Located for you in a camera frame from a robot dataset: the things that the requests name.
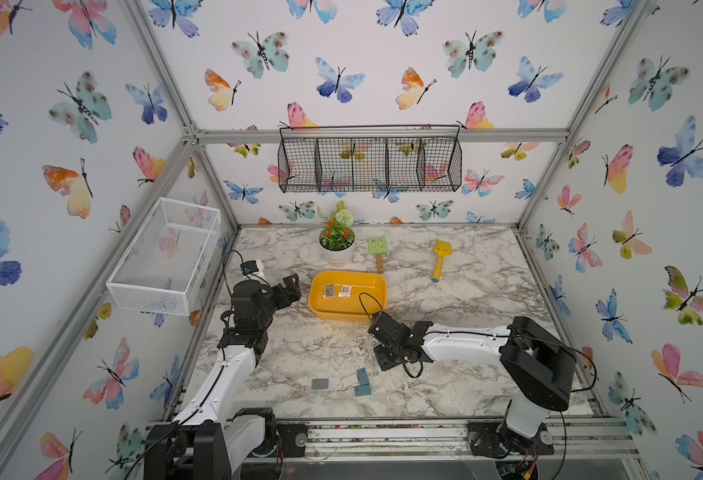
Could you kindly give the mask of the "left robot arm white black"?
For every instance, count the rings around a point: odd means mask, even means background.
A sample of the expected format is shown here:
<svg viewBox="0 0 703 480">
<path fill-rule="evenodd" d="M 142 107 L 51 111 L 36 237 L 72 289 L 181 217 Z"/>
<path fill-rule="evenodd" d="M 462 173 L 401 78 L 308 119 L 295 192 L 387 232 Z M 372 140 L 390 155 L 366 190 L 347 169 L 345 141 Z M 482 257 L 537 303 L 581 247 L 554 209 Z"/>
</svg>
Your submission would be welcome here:
<svg viewBox="0 0 703 480">
<path fill-rule="evenodd" d="M 171 422 L 149 431 L 136 460 L 144 479 L 237 479 L 248 456 L 279 450 L 271 409 L 243 409 L 226 420 L 265 352 L 274 314 L 300 298 L 296 274 L 276 285 L 249 275 L 233 287 L 230 308 L 221 314 L 226 328 L 213 368 Z"/>
</svg>

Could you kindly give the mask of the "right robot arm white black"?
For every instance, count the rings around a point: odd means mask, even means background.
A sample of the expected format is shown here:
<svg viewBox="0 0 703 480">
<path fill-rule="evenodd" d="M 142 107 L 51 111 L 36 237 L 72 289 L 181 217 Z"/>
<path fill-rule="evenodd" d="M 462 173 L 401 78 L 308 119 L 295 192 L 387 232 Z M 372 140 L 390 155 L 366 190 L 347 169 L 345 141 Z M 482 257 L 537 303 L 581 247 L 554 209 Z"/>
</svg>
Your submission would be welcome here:
<svg viewBox="0 0 703 480">
<path fill-rule="evenodd" d="M 535 320 L 517 316 L 507 327 L 453 328 L 430 321 L 407 326 L 381 310 L 369 315 L 367 333 L 377 342 L 379 368 L 401 366 L 409 378 L 435 362 L 464 361 L 503 368 L 517 386 L 503 418 L 467 426 L 473 456 L 553 455 L 545 420 L 569 410 L 579 354 Z"/>
</svg>

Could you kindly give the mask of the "yellow plastic storage box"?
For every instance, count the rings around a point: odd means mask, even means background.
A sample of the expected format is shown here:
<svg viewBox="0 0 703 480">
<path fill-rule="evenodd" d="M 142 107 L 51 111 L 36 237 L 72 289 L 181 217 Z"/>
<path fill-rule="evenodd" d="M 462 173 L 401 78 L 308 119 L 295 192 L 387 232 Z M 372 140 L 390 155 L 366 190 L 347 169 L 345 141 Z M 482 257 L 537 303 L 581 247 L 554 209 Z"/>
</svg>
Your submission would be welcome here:
<svg viewBox="0 0 703 480">
<path fill-rule="evenodd" d="M 308 305 L 322 320 L 367 323 L 387 307 L 387 282 L 379 274 L 325 270 L 312 280 Z"/>
</svg>

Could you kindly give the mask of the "white label eraser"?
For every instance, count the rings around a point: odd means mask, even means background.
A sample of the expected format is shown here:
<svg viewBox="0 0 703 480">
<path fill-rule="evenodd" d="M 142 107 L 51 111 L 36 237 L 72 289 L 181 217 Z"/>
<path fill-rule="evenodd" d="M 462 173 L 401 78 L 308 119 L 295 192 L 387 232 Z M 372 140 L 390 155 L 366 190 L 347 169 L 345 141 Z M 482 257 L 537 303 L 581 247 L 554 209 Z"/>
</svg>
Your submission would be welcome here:
<svg viewBox="0 0 703 480">
<path fill-rule="evenodd" d="M 338 290 L 337 296 L 339 298 L 349 298 L 351 296 L 351 290 L 353 290 L 351 286 L 341 285 L 340 289 Z"/>
</svg>

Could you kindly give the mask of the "teal eraser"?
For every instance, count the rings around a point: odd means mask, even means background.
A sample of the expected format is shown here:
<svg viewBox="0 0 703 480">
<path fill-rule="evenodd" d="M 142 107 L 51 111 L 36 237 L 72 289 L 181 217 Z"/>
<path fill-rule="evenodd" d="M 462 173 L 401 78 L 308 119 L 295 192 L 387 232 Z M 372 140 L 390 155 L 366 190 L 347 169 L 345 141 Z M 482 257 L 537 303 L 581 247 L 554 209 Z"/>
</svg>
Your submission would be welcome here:
<svg viewBox="0 0 703 480">
<path fill-rule="evenodd" d="M 359 380 L 360 386 L 369 385 L 369 374 L 365 368 L 357 369 L 357 380 Z"/>
<path fill-rule="evenodd" d="M 355 386 L 355 397 L 371 395 L 371 386 L 369 384 Z"/>
</svg>

